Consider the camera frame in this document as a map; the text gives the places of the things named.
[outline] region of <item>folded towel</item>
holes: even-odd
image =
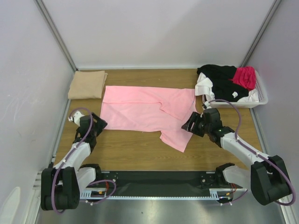
[[[106,78],[107,73],[105,71],[76,71],[71,82],[68,98],[101,99]]]

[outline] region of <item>plastic basket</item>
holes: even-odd
[[[232,104],[239,108],[253,108],[258,105],[264,105],[268,103],[268,97],[267,97],[265,86],[257,71],[256,71],[256,90],[258,93],[259,102],[240,102],[240,103],[232,102]],[[202,96],[202,102],[203,103],[206,102],[206,98],[204,95]],[[211,102],[210,106],[213,108],[231,108],[231,106],[225,102]]]

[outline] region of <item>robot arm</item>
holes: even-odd
[[[234,130],[222,125],[217,109],[206,109],[202,115],[193,112],[182,128],[201,137],[207,134],[212,142],[234,154],[249,169],[241,169],[233,163],[224,164],[216,169],[219,184],[235,183],[246,189],[251,189],[255,199],[262,205],[267,205],[291,194],[290,186],[280,173],[257,155],[262,155],[270,160],[289,178],[283,159],[277,155],[270,157],[253,148],[241,138],[236,139]],[[249,151],[239,141],[252,150]]]
[[[75,209],[80,200],[80,193],[94,180],[100,179],[100,167],[97,164],[81,166],[82,162],[88,157],[97,144],[96,137],[106,127],[107,123],[92,113],[90,116],[84,116],[80,111],[76,111],[69,121],[73,121],[79,127],[75,134],[75,140],[68,154],[54,167],[44,169],[41,180],[41,207],[43,210],[53,210],[51,201],[51,190],[54,182],[54,175],[58,168],[63,164],[55,182],[55,207],[57,210]]]

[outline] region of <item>wooden surface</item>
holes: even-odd
[[[194,88],[196,70],[107,70],[106,85]],[[197,97],[201,112],[201,97]],[[69,112],[86,107],[100,114],[101,99],[72,100]],[[234,109],[219,109],[225,126],[237,127]],[[257,149],[260,143],[249,109],[240,109],[242,126],[239,135]],[[57,151],[56,163],[70,150],[77,126],[66,121]],[[205,136],[193,135],[184,153],[164,144],[160,132],[104,130],[97,138],[97,146],[84,163],[97,163],[103,170],[214,170],[227,162],[245,166],[231,153],[219,148]]]

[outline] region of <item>white panel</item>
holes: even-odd
[[[273,0],[44,0],[77,68],[240,65]]]
[[[73,74],[33,0],[0,1],[0,209],[20,187],[20,224],[50,160]]]
[[[270,155],[278,154],[284,159],[297,193],[299,190],[298,8],[298,0],[282,1],[248,63],[258,70],[268,92],[268,104],[255,109],[268,152]],[[299,216],[299,199],[293,208]]]

